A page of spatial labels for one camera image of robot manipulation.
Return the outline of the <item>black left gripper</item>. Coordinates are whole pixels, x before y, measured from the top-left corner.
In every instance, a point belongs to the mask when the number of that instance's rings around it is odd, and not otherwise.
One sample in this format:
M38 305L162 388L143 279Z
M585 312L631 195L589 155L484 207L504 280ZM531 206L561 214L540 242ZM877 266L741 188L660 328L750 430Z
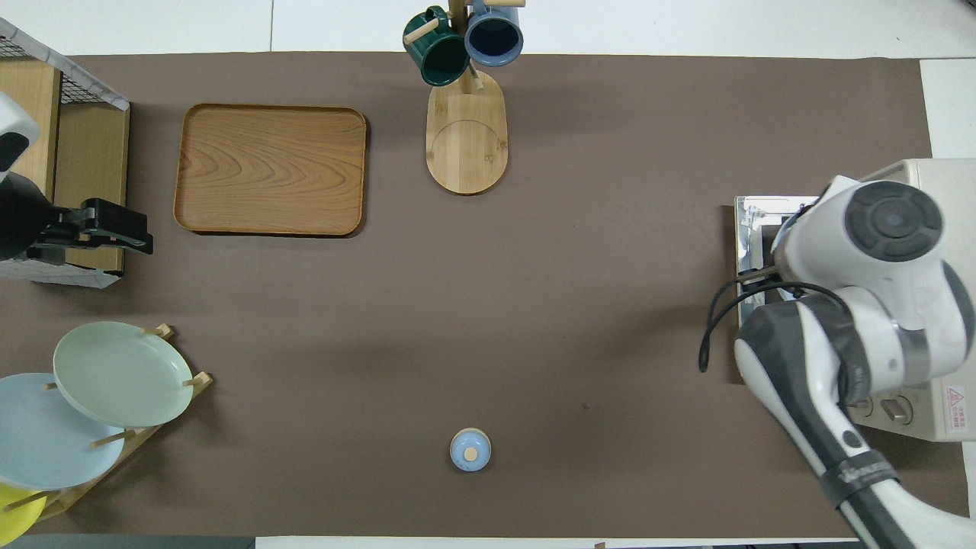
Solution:
M48 265L82 265L83 249L123 248L152 255L147 216L94 197L78 208L49 202L28 178L7 174L1 188L1 259L29 255Z

